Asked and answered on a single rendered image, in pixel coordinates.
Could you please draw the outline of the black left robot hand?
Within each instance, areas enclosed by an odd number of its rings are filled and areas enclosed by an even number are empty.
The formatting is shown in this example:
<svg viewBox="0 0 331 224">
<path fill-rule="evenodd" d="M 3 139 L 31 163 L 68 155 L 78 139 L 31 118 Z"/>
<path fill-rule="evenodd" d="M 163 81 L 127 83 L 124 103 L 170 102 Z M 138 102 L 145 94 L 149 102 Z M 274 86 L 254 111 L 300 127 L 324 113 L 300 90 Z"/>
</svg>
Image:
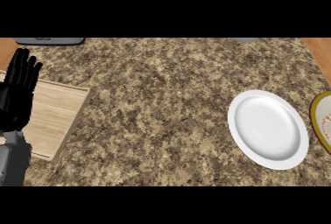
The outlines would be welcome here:
<svg viewBox="0 0 331 224">
<path fill-rule="evenodd" d="M 43 63 L 18 48 L 10 60 L 5 80 L 0 81 L 0 131 L 21 131 L 30 122 L 34 91 Z"/>
</svg>

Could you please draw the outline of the white plate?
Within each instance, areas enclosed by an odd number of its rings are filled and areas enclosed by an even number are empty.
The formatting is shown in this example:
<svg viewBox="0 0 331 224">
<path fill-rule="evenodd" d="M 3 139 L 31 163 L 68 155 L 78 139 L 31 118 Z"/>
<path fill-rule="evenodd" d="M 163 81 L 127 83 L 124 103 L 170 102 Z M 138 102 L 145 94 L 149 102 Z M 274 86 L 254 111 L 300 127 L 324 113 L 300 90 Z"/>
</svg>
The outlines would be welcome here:
<svg viewBox="0 0 331 224">
<path fill-rule="evenodd" d="M 288 170 L 305 161 L 309 149 L 306 124 L 291 104 L 274 93 L 247 90 L 228 109 L 232 139 L 244 155 L 272 170 Z"/>
</svg>

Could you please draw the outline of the yellow rimmed bowl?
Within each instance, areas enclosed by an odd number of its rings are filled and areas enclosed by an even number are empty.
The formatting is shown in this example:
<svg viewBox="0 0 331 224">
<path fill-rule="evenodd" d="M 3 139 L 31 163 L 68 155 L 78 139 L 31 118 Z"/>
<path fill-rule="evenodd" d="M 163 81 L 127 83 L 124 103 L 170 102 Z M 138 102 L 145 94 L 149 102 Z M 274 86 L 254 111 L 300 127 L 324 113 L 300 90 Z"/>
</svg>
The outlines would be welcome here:
<svg viewBox="0 0 331 224">
<path fill-rule="evenodd" d="M 309 116 L 319 143 L 331 155 L 331 91 L 325 91 L 315 97 Z"/>
</svg>

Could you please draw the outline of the pale wooden cutting board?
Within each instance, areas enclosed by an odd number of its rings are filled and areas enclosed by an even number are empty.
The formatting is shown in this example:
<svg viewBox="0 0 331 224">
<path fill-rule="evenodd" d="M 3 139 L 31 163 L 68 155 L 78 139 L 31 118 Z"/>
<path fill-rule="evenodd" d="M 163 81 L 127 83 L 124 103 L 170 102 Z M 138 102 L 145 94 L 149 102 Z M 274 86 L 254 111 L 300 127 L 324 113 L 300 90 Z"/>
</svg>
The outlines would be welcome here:
<svg viewBox="0 0 331 224">
<path fill-rule="evenodd" d="M 24 127 L 25 140 L 33 145 L 33 156 L 50 161 L 62 151 L 83 108 L 90 98 L 87 87 L 39 80 L 30 123 Z"/>
</svg>

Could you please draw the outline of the grey appliance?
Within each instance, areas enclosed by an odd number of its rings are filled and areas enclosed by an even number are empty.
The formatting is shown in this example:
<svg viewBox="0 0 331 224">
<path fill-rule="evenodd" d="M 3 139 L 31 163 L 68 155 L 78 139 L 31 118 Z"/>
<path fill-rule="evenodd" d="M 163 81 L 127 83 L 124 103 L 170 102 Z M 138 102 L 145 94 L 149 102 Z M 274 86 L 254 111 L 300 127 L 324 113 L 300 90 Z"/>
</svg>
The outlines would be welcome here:
<svg viewBox="0 0 331 224">
<path fill-rule="evenodd" d="M 15 38 L 15 42 L 25 46 L 73 46 L 84 41 L 84 38 Z"/>
</svg>

